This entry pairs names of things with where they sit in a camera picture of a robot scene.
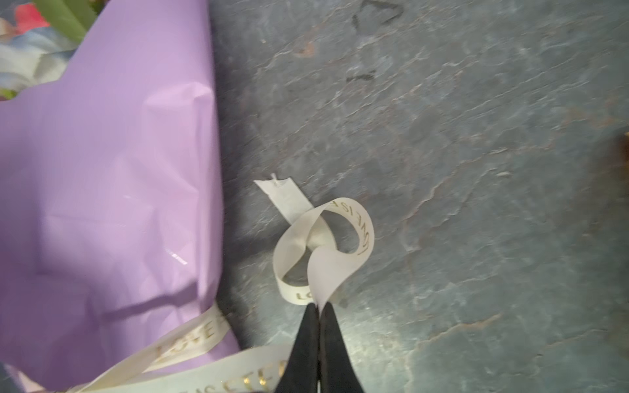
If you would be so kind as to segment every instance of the flower bouquet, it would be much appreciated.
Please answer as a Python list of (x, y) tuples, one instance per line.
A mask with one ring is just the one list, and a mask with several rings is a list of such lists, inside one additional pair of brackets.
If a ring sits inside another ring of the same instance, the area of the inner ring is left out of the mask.
[(66, 390), (197, 318), (150, 370), (235, 353), (214, 304), (206, 1), (35, 0), (14, 18), (0, 31), (0, 362)]
[(35, 0), (0, 18), (0, 99), (59, 79), (104, 0)]

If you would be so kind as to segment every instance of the slate floor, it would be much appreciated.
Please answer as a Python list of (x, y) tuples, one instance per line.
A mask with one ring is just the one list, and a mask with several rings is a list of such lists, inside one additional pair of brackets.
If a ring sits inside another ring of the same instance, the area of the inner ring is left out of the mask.
[(292, 340), (287, 224), (254, 179), (358, 200), (375, 251), (337, 314), (367, 392), (629, 392), (629, 3), (211, 2), (219, 303)]

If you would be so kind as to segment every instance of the cream ribbon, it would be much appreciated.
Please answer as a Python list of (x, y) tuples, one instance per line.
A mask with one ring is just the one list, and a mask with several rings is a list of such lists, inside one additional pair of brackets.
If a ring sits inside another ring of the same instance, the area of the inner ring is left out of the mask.
[[(324, 305), (334, 291), (358, 270), (374, 248), (374, 227), (367, 211), (349, 198), (336, 198), (314, 208), (292, 179), (255, 182), (291, 224), (273, 252), (273, 271), (283, 298), (295, 304)], [(337, 213), (358, 234), (353, 253), (337, 250), (336, 241), (321, 214)], [(283, 281), (288, 271), (312, 250), (308, 260), (309, 285)], [(172, 374), (143, 374), (207, 353), (230, 329), (213, 305), (202, 315), (184, 323), (150, 346), (105, 371), (89, 384), (69, 392), (100, 393), (214, 393), (270, 392), (284, 372), (291, 346), (261, 346), (217, 362)]]

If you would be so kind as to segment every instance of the purple wrapping paper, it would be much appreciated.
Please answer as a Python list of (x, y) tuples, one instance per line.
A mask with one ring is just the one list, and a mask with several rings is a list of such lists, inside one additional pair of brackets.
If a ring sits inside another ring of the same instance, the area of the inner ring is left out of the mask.
[[(0, 102), (0, 361), (47, 389), (214, 301), (211, 54), (205, 0), (113, 0), (60, 80)], [(229, 332), (184, 367), (237, 350)]]

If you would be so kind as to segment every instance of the pink flower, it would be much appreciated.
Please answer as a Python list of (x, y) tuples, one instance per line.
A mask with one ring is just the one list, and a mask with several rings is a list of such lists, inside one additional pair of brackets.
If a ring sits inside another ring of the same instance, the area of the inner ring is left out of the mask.
[(50, 23), (46, 22), (33, 3), (15, 7), (15, 22), (18, 34), (24, 34), (34, 28), (50, 26)]

